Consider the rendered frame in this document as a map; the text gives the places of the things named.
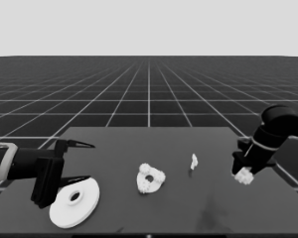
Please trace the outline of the larger white gear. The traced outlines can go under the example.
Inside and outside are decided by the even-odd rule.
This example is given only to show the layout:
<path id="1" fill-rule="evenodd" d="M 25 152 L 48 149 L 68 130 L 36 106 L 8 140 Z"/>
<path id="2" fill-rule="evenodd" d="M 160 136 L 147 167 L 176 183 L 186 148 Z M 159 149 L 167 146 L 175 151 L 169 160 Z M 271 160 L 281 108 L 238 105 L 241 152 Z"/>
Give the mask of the larger white gear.
<path id="1" fill-rule="evenodd" d="M 249 168 L 242 168 L 235 176 L 234 179 L 242 184 L 251 184 L 254 176 Z"/>

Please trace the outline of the large thick white disc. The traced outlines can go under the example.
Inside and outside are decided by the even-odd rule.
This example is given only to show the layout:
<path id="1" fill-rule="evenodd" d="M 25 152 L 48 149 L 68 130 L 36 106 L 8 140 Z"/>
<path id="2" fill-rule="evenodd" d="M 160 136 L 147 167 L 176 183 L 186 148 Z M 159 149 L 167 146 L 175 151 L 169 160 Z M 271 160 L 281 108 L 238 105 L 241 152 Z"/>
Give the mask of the large thick white disc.
<path id="1" fill-rule="evenodd" d="M 93 213 L 99 198 L 100 188 L 94 178 L 67 185 L 50 206 L 50 220 L 59 228 L 73 228 Z"/>

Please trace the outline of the small white T-shaped piece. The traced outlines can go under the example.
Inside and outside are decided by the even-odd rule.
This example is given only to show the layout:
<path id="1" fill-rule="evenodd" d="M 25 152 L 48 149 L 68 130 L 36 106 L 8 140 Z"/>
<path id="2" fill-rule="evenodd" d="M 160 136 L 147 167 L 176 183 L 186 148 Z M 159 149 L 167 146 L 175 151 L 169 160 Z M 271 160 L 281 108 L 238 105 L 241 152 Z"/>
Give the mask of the small white T-shaped piece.
<path id="1" fill-rule="evenodd" d="M 193 171 L 198 164 L 199 162 L 197 156 L 195 154 L 192 154 L 192 162 L 190 165 L 190 169 Z"/>

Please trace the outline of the white round carrier with pins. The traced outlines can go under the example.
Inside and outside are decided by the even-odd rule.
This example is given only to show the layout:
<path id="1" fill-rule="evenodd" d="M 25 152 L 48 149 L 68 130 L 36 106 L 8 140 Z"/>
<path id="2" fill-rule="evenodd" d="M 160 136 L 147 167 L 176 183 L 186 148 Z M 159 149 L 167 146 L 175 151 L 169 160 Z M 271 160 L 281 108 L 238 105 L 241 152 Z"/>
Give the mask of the white round carrier with pins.
<path id="1" fill-rule="evenodd" d="M 158 191 L 162 184 L 164 183 L 158 183 L 154 180 L 154 174 L 159 171 L 153 167 L 151 167 L 151 171 L 148 175 L 143 175 L 140 172 L 138 172 L 137 177 L 136 177 L 136 183 L 137 183 L 137 187 L 139 184 L 147 182 L 149 184 L 149 189 L 147 193 L 153 193 Z"/>

